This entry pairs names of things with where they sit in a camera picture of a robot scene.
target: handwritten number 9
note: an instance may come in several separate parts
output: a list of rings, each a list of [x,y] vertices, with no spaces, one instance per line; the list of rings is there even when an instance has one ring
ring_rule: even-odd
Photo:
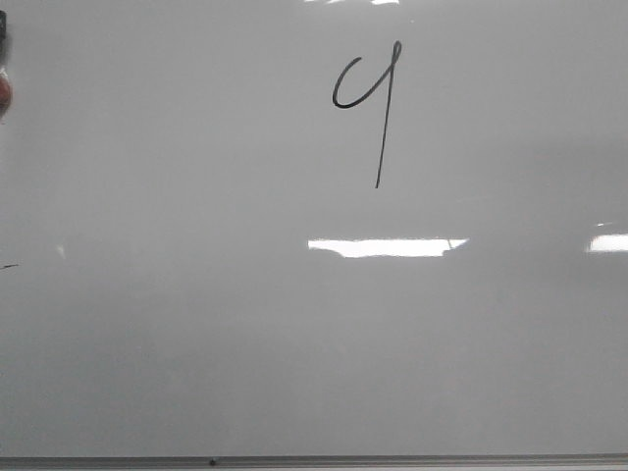
[[[352,108],[356,105],[359,105],[364,100],[366,100],[369,96],[371,96],[371,94],[377,89],[378,86],[382,84],[382,82],[386,79],[386,77],[389,78],[389,98],[386,103],[386,118],[384,119],[384,133],[382,134],[382,150],[380,152],[380,166],[377,171],[377,181],[375,182],[375,188],[380,187],[380,179],[382,177],[382,164],[384,163],[384,147],[386,146],[386,131],[389,126],[389,111],[391,110],[391,96],[393,95],[394,65],[396,64],[396,61],[399,60],[400,55],[401,55],[401,43],[399,41],[395,41],[394,46],[392,47],[391,64],[384,71],[382,76],[378,78],[375,84],[366,93],[360,96],[357,100],[352,101],[350,103],[339,103],[338,102],[338,90],[340,88],[340,84],[342,83],[342,80],[344,79],[344,76],[346,75],[347,72],[349,72],[349,69],[351,69],[355,64],[357,64],[358,62],[362,60],[361,57],[356,57],[351,62],[349,62],[348,65],[344,68],[344,70],[340,73],[338,80],[336,80],[336,86],[334,87],[334,94],[332,95],[332,101],[339,108],[343,108],[343,109]]]

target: black object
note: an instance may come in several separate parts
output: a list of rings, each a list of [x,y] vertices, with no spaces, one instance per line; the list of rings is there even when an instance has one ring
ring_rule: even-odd
[[[5,37],[7,37],[7,14],[0,10],[0,46]]]

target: whiteboard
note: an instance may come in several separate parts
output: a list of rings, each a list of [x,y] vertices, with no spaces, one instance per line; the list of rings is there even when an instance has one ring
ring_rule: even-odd
[[[626,450],[626,2],[0,7],[3,456]]]

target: metal frame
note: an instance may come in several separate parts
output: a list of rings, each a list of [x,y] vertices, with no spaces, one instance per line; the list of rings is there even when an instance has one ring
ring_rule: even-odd
[[[351,467],[550,467],[628,470],[628,453],[451,456],[0,457],[0,469],[208,469]]]

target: ink mark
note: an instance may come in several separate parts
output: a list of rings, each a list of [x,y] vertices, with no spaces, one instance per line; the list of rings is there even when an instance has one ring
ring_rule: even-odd
[[[386,118],[384,119],[384,133],[382,135],[382,150],[380,152],[380,166],[377,171],[377,181],[375,182],[375,188],[380,187],[380,179],[382,177],[382,164],[384,163],[384,147],[386,146],[386,133],[389,127],[389,112],[391,110],[391,97],[393,96],[394,65],[396,64],[396,61],[399,60],[400,55],[401,55],[401,42],[395,41],[394,46],[392,47],[391,64],[384,71],[382,76],[375,82],[375,84],[366,93],[360,96],[357,100],[352,101],[351,103],[346,103],[346,104],[339,103],[338,102],[338,90],[340,88],[340,84],[342,83],[342,80],[344,79],[344,76],[346,75],[347,72],[349,72],[349,69],[351,69],[355,64],[357,64],[358,62],[362,60],[361,57],[356,57],[351,62],[349,62],[348,65],[344,68],[344,70],[340,73],[340,76],[338,77],[338,80],[336,81],[336,86],[334,87],[334,94],[332,95],[332,101],[339,108],[343,108],[343,109],[352,108],[356,105],[359,105],[364,100],[366,100],[369,96],[371,96],[371,94],[377,89],[378,86],[382,84],[382,82],[386,79],[386,77],[389,78],[389,97],[386,103]]]

